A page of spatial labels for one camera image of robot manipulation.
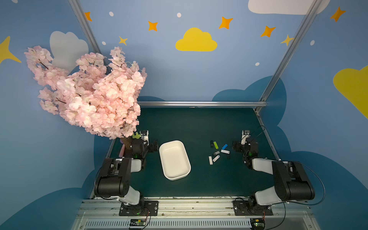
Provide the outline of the white rectangular usb drive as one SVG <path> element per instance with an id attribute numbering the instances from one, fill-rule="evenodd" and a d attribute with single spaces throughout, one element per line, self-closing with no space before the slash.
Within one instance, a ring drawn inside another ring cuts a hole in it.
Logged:
<path id="1" fill-rule="evenodd" d="M 225 154 L 230 154 L 230 151 L 229 150 L 225 150 L 225 149 L 224 150 L 222 149 L 220 152 L 221 153 L 225 153 Z"/>

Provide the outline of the white purple usb drive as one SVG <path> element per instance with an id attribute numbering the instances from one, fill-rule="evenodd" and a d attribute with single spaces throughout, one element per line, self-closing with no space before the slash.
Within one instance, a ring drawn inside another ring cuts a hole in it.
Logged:
<path id="1" fill-rule="evenodd" d="M 212 161 L 213 161 L 213 162 L 216 162 L 219 158 L 220 158 L 220 155 L 217 155 L 216 157 L 214 157 L 214 158 L 212 159 Z"/>

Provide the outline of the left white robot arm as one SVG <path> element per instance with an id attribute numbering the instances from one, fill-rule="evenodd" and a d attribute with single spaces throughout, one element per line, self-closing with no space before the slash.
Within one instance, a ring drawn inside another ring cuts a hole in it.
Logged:
<path id="1" fill-rule="evenodd" d="M 138 207 L 144 203 L 141 193 L 130 185 L 132 173 L 142 171 L 149 152 L 158 150 L 158 142 L 133 139 L 123 144 L 120 158 L 106 158 L 94 183 L 94 194 L 105 200 L 117 199 L 125 206 Z"/>

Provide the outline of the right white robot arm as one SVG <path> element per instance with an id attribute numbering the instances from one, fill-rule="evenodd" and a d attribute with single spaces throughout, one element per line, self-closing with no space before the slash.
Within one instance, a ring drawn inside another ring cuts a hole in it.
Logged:
<path id="1" fill-rule="evenodd" d="M 315 198 L 315 190 L 301 163 L 260 158 L 258 143 L 248 139 L 234 141 L 232 148 L 242 153 L 243 162 L 249 169 L 273 176 L 274 185 L 251 195 L 248 199 L 249 207 L 268 207 L 283 202 L 294 203 Z"/>

